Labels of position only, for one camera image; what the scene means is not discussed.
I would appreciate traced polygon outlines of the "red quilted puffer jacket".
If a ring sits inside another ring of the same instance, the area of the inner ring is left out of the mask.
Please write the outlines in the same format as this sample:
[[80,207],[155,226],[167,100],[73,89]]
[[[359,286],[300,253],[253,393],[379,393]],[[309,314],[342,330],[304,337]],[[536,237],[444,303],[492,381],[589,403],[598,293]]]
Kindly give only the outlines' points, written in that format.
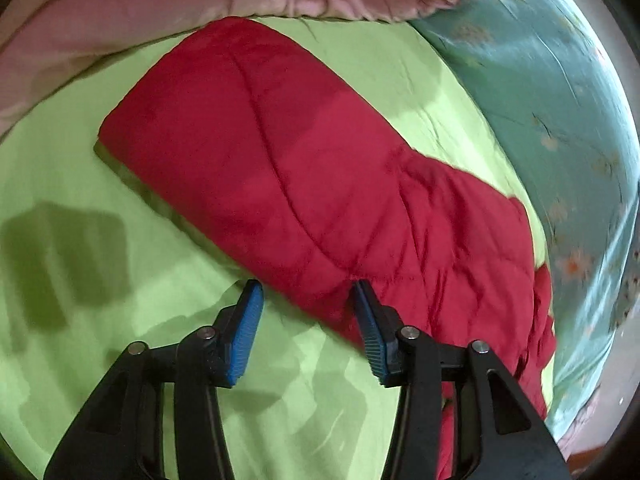
[[96,149],[269,294],[221,397],[242,479],[375,479],[396,408],[350,285],[436,340],[487,341],[539,414],[555,350],[544,229],[474,101],[407,25],[225,18],[108,63]]

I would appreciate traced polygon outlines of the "teal floral duvet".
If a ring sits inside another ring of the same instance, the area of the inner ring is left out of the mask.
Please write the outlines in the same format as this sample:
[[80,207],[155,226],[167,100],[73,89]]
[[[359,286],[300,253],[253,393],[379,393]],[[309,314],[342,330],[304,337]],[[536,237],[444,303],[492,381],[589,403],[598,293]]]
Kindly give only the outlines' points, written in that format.
[[470,0],[414,22],[470,92],[546,233],[558,343],[547,424],[562,437],[639,307],[639,141],[573,0]]

